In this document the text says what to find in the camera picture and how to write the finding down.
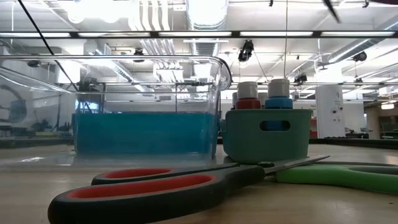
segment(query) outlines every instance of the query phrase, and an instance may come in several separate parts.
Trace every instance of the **black scissor handle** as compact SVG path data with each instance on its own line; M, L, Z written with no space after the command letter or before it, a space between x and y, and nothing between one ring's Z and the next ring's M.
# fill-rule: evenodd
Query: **black scissor handle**
M56 196L51 224L150 223L220 204L230 190L260 182L262 167L233 167L178 177L94 185Z
M194 174L219 169L227 169L239 166L238 163L220 164L203 167L183 167L183 168L138 168L107 172L94 177L92 185L98 184L116 184L123 182L135 182L142 180L152 180L165 177L175 177L178 175Z

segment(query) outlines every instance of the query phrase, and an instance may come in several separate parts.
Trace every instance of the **wooden table surface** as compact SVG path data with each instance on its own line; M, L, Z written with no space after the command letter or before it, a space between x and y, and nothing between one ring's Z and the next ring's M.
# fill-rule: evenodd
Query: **wooden table surface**
M68 150L69 146L2 149L0 159L57 155ZM309 154L329 154L329 161L398 165L398 151L394 150L310 145ZM216 161L224 156L219 147ZM0 169L0 223L48 223L47 207L54 196L90 185L101 172ZM343 187L277 184L267 179L235 191L215 208L158 223L398 223L398 196Z

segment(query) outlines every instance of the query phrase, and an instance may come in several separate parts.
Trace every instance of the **clear plastic container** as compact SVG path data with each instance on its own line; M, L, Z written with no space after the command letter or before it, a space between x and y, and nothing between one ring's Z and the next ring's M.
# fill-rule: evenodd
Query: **clear plastic container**
M69 139L75 161L214 155L219 94L231 84L222 59L56 55L0 61L0 126L9 127L3 139Z

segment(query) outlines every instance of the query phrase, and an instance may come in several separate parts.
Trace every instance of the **basket handle hole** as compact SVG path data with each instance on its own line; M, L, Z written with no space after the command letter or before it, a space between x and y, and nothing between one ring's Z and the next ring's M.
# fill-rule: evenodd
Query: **basket handle hole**
M261 121L261 131L288 131L290 122L288 121Z

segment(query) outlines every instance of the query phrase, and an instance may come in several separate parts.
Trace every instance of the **fluorescent light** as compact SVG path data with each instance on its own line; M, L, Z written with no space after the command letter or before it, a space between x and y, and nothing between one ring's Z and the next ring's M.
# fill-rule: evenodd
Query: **fluorescent light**
M382 110L391 110L394 109L394 105L392 103L381 105Z
M161 37L229 37L231 32L218 32L218 31L173 31L173 32L159 32L159 36Z
M70 37L68 32L44 32L44 37ZM0 32L0 37L40 37L36 32Z
M284 37L284 36L303 36L303 37L308 37L311 36L312 32L302 32L302 31L267 31L267 32L262 32L262 31L250 31L250 32L241 32L241 37L247 37L247 36L255 36L255 37Z
M354 32L322 32L322 37L340 37L340 36L379 36L379 37L389 37L394 35L394 31L354 31Z
M229 40L206 40L206 39L193 39L193 40L183 40L186 44L195 43L229 43Z
M148 32L79 32L80 37L149 37Z

